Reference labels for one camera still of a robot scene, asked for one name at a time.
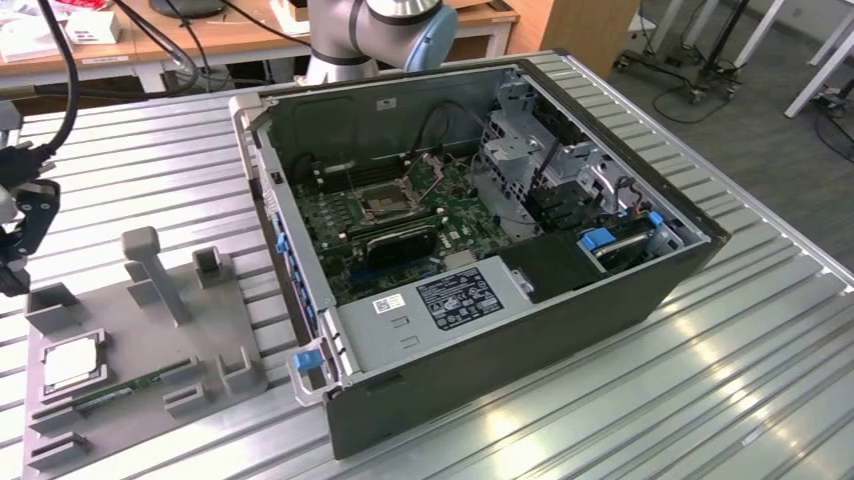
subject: caster wheel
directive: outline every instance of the caster wheel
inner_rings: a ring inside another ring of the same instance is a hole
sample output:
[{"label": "caster wheel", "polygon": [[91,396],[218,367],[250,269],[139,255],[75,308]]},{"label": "caster wheel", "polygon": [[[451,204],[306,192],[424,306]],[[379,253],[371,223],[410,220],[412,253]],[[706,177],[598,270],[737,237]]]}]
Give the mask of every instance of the caster wheel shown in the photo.
[{"label": "caster wheel", "polygon": [[619,62],[616,62],[616,71],[623,73],[628,69],[628,59],[622,57]]}]

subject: white label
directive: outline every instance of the white label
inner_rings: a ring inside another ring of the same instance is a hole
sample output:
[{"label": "white label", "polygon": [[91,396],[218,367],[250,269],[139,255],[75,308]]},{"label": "white label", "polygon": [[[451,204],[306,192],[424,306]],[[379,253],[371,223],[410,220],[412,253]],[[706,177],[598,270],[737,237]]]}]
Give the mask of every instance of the white label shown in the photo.
[{"label": "white label", "polygon": [[99,57],[99,58],[84,58],[84,65],[93,65],[96,63],[116,63],[116,62],[127,62],[129,60],[127,55],[121,55],[120,57]]},{"label": "white label", "polygon": [[376,101],[376,111],[382,112],[383,110],[391,110],[392,108],[398,108],[398,99],[396,98],[384,98]]},{"label": "white label", "polygon": [[379,300],[374,300],[374,310],[376,313],[386,313],[395,308],[400,308],[406,305],[403,301],[403,295],[395,293],[391,297],[380,298]]}]

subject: motherboard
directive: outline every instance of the motherboard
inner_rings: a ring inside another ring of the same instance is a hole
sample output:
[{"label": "motherboard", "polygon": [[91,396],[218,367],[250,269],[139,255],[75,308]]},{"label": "motherboard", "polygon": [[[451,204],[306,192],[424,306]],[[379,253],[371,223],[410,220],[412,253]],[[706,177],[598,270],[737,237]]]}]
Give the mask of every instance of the motherboard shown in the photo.
[{"label": "motherboard", "polygon": [[366,172],[315,170],[295,186],[339,304],[463,267],[511,244],[472,186],[471,162],[427,153],[386,166],[391,173],[371,172],[376,183],[364,185]]}]

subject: white box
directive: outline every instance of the white box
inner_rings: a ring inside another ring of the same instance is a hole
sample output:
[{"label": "white box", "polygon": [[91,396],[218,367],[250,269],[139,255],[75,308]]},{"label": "white box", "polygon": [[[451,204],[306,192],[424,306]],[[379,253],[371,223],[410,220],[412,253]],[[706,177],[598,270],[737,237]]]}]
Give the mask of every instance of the white box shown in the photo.
[{"label": "white box", "polygon": [[59,48],[41,17],[20,18],[0,27],[0,57],[4,62],[52,55],[59,55]]},{"label": "white box", "polygon": [[68,17],[65,33],[77,45],[119,42],[121,27],[113,12],[75,12]]}]

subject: floor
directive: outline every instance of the floor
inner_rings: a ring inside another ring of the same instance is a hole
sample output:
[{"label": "floor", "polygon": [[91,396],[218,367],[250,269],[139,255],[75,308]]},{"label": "floor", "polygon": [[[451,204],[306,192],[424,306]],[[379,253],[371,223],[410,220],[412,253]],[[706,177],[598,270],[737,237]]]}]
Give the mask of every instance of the floor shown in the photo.
[{"label": "floor", "polygon": [[[679,32],[701,0],[685,2],[671,37],[662,47],[669,52],[679,43]],[[661,19],[669,0],[643,0],[643,13]],[[706,27],[699,48],[711,50],[721,26],[730,12],[718,7]],[[735,29],[725,58],[734,60],[758,20],[745,17]],[[759,46],[739,79],[745,86],[730,104],[709,120],[682,125],[655,113],[651,102],[679,80],[657,74],[639,65],[627,72],[614,72],[611,84],[646,110],[673,133],[706,157],[771,210],[854,270],[854,211],[847,194],[854,187],[854,163],[842,159],[819,141],[815,134],[815,112],[809,106],[794,120],[783,110],[815,74],[807,60],[819,44],[783,30],[773,30]],[[842,86],[854,76],[843,66],[830,84]],[[659,106],[671,116],[698,118],[715,105],[718,98],[691,106],[678,95],[665,97]],[[842,120],[854,132],[854,114]],[[845,139],[834,135],[823,123],[822,132],[838,148],[850,150]]]}]

